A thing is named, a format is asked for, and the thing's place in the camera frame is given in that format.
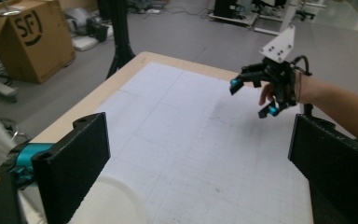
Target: sf logo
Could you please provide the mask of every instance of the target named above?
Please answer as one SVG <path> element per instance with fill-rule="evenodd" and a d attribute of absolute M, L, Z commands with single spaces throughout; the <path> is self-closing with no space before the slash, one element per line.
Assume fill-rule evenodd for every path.
<path fill-rule="evenodd" d="M 36 44 L 42 38 L 42 24 L 35 11 L 14 20 L 26 46 Z"/>

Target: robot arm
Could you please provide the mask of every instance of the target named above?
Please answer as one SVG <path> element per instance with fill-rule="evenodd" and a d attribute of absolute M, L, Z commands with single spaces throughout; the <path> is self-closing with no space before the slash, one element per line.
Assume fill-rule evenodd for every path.
<path fill-rule="evenodd" d="M 261 119 L 267 114 L 277 116 L 289 106 L 296 105 L 296 70 L 300 69 L 296 64 L 304 59 L 306 71 L 300 69 L 304 74 L 310 75 L 308 71 L 308 60 L 300 56 L 292 62 L 285 58 L 292 51 L 295 39 L 295 26 L 288 27 L 284 32 L 269 42 L 260 52 L 266 57 L 262 63 L 244 66 L 241 73 L 230 81 L 230 92 L 235 94 L 244 82 L 253 82 L 255 88 L 261 87 L 261 81 L 267 81 L 274 87 L 275 100 L 259 111 Z"/>

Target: concrete floor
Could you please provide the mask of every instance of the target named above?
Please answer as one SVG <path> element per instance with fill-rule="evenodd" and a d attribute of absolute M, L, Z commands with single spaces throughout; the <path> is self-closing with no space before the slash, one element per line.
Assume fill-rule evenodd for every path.
<path fill-rule="evenodd" d="M 306 7 L 316 14 L 314 20 L 294 20 L 292 56 L 307 55 L 316 77 L 358 93 L 358 13 L 346 1 L 324 3 L 326 9 Z M 151 51 L 240 72 L 243 65 L 261 61 L 258 50 L 274 37 L 210 21 L 205 8 L 212 9 L 212 1 L 172 0 L 166 8 L 159 15 L 128 16 L 135 54 Z M 278 30 L 280 24 L 268 26 Z M 31 137 L 38 135 L 105 80 L 114 52 L 110 37 L 93 49 L 77 51 L 72 64 L 42 85 L 14 81 L 18 102 L 0 98 L 0 118 L 14 119 Z"/>

